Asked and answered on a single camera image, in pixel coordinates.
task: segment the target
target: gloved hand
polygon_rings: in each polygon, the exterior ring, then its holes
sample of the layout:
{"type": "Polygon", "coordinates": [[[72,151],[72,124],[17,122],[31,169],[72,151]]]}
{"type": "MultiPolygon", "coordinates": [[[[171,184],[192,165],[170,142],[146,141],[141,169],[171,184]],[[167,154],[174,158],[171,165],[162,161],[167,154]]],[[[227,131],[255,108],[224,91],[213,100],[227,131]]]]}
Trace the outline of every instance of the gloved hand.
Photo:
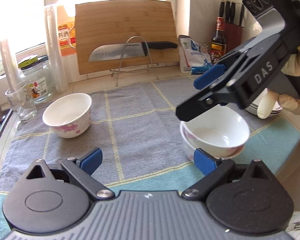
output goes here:
{"type": "MultiPolygon", "coordinates": [[[[300,47],[298,47],[297,54],[291,54],[288,62],[281,70],[284,74],[299,77],[300,76],[300,47]]],[[[289,95],[279,95],[276,92],[267,90],[266,95],[261,99],[257,114],[261,119],[265,119],[271,113],[275,102],[285,110],[288,110],[294,114],[300,115],[300,99],[293,98],[289,95]]]]}

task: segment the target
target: cutting board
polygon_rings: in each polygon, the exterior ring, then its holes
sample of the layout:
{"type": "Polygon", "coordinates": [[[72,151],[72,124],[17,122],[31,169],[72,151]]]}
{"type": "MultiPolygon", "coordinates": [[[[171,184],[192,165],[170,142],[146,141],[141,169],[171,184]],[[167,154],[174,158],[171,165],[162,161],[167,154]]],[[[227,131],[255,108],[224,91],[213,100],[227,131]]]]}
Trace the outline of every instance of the cutting board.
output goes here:
{"type": "MultiPolygon", "coordinates": [[[[171,3],[110,0],[75,5],[76,49],[80,75],[118,68],[120,60],[89,62],[95,48],[125,43],[132,36],[178,44],[171,3]]],[[[130,42],[140,42],[135,38],[130,42]]],[[[179,62],[178,49],[150,50],[153,63],[179,62]]],[[[149,57],[125,58],[123,67],[150,64],[149,57]]]]}

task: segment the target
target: knife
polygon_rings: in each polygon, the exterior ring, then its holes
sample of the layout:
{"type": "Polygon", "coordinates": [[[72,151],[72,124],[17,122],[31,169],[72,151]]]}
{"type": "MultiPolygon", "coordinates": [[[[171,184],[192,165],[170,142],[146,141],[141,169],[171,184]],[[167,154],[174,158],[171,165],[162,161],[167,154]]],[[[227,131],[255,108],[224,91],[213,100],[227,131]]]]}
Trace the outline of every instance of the knife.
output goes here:
{"type": "Polygon", "coordinates": [[[240,18],[239,18],[239,26],[242,25],[243,17],[244,17],[244,4],[241,5],[240,18]]]}
{"type": "MultiPolygon", "coordinates": [[[[89,57],[89,62],[120,59],[123,51],[123,44],[103,45],[96,48],[89,57]]],[[[171,41],[150,41],[149,49],[176,49],[178,44],[171,41]]],[[[147,56],[148,51],[145,42],[128,43],[123,58],[147,56]]]]}
{"type": "Polygon", "coordinates": [[[230,9],[230,23],[234,22],[234,16],[235,16],[235,2],[232,2],[231,9],[230,9]]]}
{"type": "Polygon", "coordinates": [[[225,22],[229,22],[230,18],[230,1],[226,1],[226,15],[225,15],[225,22]]]}
{"type": "Polygon", "coordinates": [[[219,7],[219,17],[223,17],[224,11],[225,11],[225,2],[221,1],[220,7],[219,7]]]}

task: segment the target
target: glass jar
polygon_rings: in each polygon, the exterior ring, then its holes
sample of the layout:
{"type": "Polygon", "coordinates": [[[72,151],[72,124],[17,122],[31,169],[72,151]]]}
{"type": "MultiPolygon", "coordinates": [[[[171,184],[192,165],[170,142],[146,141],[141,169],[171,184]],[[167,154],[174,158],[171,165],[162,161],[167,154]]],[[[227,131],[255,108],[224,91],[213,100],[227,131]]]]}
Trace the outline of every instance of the glass jar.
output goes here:
{"type": "Polygon", "coordinates": [[[29,65],[21,68],[21,79],[27,81],[30,85],[31,95],[35,104],[47,101],[52,96],[52,76],[48,56],[37,57],[32,60],[23,59],[31,62],[29,65]]]}

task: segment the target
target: metal rack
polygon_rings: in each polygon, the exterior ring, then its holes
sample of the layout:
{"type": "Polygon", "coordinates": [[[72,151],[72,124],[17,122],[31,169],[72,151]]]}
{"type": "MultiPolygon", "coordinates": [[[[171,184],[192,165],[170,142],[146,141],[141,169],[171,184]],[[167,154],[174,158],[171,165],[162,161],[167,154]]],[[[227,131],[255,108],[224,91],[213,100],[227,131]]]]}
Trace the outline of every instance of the metal rack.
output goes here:
{"type": "Polygon", "coordinates": [[[151,58],[151,54],[150,54],[150,51],[149,51],[149,47],[148,47],[148,43],[146,42],[146,40],[141,37],[141,36],[133,36],[131,38],[129,38],[126,43],[124,44],[123,46],[123,50],[122,50],[122,53],[121,53],[121,58],[120,58],[120,64],[119,64],[119,68],[118,69],[110,69],[111,71],[111,76],[113,76],[114,74],[117,74],[117,80],[116,80],[116,86],[118,86],[118,80],[119,80],[119,74],[120,73],[137,73],[137,72],[142,72],[142,71],[145,71],[145,70],[149,70],[149,64],[147,64],[147,68],[146,69],[135,69],[135,70],[122,70],[122,69],[133,69],[133,68],[136,68],[138,67],[139,65],[136,65],[136,66],[130,66],[130,67],[121,67],[122,66],[122,60],[123,60],[123,55],[124,55],[124,52],[125,52],[125,49],[127,47],[127,44],[129,43],[130,40],[134,39],[134,38],[140,38],[142,39],[145,44],[146,44],[146,48],[147,48],[147,52],[148,52],[148,56],[150,58],[150,65],[151,65],[151,68],[153,69],[153,73],[154,75],[156,76],[157,79],[159,79],[159,77],[156,75],[155,73],[155,70],[154,70],[154,66],[153,66],[153,63],[152,63],[152,58],[151,58]]]}

